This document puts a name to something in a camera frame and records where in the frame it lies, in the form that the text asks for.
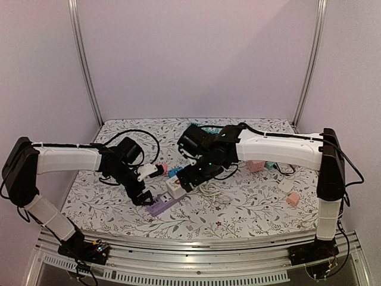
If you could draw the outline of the white tiger plug adapter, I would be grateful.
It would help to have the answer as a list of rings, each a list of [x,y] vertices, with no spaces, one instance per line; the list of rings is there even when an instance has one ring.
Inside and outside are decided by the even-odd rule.
[[[169,178],[165,182],[168,193],[175,199],[184,197],[188,194],[186,188],[182,188],[179,184],[177,176]]]

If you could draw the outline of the purple power strip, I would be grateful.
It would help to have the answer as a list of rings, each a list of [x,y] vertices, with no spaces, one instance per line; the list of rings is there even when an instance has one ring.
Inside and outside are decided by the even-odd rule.
[[[182,198],[183,197],[175,199],[168,192],[165,192],[155,197],[154,203],[150,206],[147,206],[146,209],[152,217],[157,217],[161,213],[177,204]]]

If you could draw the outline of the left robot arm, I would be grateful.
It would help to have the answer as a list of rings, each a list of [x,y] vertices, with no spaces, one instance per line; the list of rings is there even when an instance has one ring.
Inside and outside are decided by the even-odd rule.
[[[19,210],[24,210],[26,221],[35,220],[46,228],[60,243],[60,255],[85,264],[105,265],[110,245],[97,239],[85,240],[83,232],[63,215],[49,200],[40,194],[36,181],[48,173],[89,171],[98,172],[102,181],[114,179],[122,186],[136,206],[150,206],[154,199],[145,189],[145,178],[155,178],[164,173],[156,162],[137,162],[144,158],[143,149],[131,138],[125,137],[112,146],[103,144],[56,144],[32,142],[21,137],[15,143],[1,171],[1,197],[10,200]]]

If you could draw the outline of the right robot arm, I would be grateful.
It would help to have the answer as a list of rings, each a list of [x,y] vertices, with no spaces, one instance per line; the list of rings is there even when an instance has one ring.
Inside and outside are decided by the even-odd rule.
[[[181,188],[190,192],[240,162],[265,161],[317,172],[318,218],[314,240],[288,248],[292,265],[334,258],[339,254],[335,233],[341,230],[340,216],[349,205],[349,186],[364,183],[364,176],[341,149],[336,132],[294,134],[266,132],[242,122],[210,133],[191,124],[177,146],[192,163],[177,173]]]

